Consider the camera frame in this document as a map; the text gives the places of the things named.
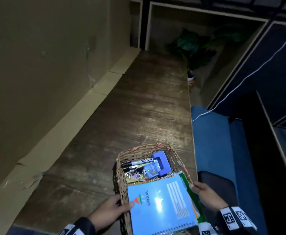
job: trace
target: purple plastic object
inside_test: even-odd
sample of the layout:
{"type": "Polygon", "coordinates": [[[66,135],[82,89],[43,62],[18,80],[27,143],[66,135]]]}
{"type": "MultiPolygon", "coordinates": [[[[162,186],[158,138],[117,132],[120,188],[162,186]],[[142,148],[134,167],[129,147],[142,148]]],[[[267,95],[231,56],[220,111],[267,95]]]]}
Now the purple plastic object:
{"type": "Polygon", "coordinates": [[[164,151],[159,151],[159,152],[154,153],[152,155],[152,158],[158,161],[159,166],[161,168],[161,170],[158,172],[159,176],[164,176],[167,173],[171,172],[171,168],[170,168],[168,159],[166,155],[164,154],[164,151]]]}

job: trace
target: white cable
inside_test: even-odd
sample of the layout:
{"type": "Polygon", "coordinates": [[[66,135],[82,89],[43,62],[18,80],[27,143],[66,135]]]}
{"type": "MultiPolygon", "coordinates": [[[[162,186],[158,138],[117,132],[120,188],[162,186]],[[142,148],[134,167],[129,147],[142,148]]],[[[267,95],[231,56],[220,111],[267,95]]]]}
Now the white cable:
{"type": "Polygon", "coordinates": [[[283,49],[283,47],[286,45],[286,41],[284,42],[284,44],[271,56],[270,59],[268,59],[266,62],[264,62],[257,70],[253,71],[250,75],[246,76],[242,82],[236,87],[234,88],[231,92],[229,92],[225,98],[223,98],[222,101],[220,101],[213,109],[211,109],[210,111],[207,111],[206,113],[203,113],[203,114],[200,114],[199,116],[197,116],[194,120],[196,120],[198,117],[202,116],[202,115],[207,115],[209,114],[210,112],[212,112],[215,108],[217,108],[217,106],[219,106],[219,104],[221,102],[223,102],[232,92],[234,92],[240,85],[242,85],[242,83],[245,81],[245,79],[247,79],[248,77],[250,77],[251,75],[253,75],[254,73],[258,72],[266,63],[268,63],[271,59],[274,58],[274,56],[280,51],[283,49]]]}

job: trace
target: hand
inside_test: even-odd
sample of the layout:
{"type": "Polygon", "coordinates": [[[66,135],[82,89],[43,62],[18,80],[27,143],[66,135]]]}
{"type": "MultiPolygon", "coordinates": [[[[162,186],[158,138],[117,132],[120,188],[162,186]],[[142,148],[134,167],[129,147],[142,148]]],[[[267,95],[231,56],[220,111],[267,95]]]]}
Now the hand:
{"type": "Polygon", "coordinates": [[[228,207],[228,204],[207,184],[196,181],[190,184],[190,189],[200,197],[201,202],[208,209],[218,211],[228,207]]]}
{"type": "Polygon", "coordinates": [[[120,194],[110,196],[91,213],[89,219],[93,223],[96,231],[111,225],[122,213],[129,211],[134,206],[133,201],[118,206],[116,203],[119,200],[120,194]]]}

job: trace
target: notebook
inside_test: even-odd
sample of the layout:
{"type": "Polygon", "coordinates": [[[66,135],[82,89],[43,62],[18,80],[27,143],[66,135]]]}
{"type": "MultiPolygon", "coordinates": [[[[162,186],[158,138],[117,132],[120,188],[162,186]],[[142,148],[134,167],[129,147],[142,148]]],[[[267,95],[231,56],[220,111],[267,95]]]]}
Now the notebook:
{"type": "Polygon", "coordinates": [[[169,234],[198,225],[179,175],[128,187],[133,235],[169,234]]]}

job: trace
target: wooden tabletop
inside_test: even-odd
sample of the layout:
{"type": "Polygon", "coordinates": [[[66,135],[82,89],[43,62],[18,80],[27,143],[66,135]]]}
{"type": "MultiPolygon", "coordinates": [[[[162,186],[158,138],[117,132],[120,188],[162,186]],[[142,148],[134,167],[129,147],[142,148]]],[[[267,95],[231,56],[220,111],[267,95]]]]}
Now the wooden tabletop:
{"type": "MultiPolygon", "coordinates": [[[[171,144],[197,180],[186,66],[142,51],[44,174],[15,224],[59,233],[114,194],[119,152],[157,142],[171,144]]],[[[117,223],[110,233],[120,234],[117,223]]]]}

